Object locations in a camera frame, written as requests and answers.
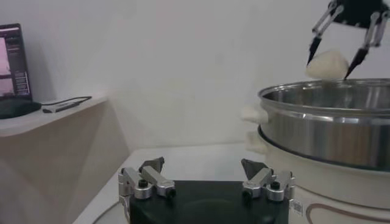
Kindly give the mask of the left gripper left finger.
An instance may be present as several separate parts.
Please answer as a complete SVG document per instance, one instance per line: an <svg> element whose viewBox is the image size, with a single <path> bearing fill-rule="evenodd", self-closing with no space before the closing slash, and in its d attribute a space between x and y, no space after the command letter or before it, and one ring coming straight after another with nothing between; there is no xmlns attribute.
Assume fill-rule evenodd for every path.
<svg viewBox="0 0 390 224"><path fill-rule="evenodd" d="M164 157L159 157L145 161L138 170L132 167L122 168L118 174L119 196L147 200L151 198L155 189L158 196L168 200L174 198L176 196L175 182L161 175L164 163Z"/></svg>

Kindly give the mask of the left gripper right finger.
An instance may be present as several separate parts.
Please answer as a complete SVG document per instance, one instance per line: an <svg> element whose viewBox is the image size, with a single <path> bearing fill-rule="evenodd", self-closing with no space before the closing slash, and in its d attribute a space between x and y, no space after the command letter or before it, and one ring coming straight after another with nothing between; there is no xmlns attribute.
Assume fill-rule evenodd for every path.
<svg viewBox="0 0 390 224"><path fill-rule="evenodd" d="M243 199L265 196L270 201L293 200L295 194L295 177L291 171L276 172L265 163L242 159L241 165L247 180L243 182Z"/></svg>

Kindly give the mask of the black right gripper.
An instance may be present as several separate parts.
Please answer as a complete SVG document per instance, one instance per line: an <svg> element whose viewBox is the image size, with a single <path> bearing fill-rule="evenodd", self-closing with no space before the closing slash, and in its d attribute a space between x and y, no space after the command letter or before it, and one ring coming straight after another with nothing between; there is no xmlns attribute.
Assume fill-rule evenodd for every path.
<svg viewBox="0 0 390 224"><path fill-rule="evenodd" d="M307 64L314 58L322 36L331 23L340 23L367 29L363 45L351 61L346 79L362 64L371 47L379 47L389 19L389 3L384 0L333 0L327 10L312 28L314 34L309 48Z"/></svg>

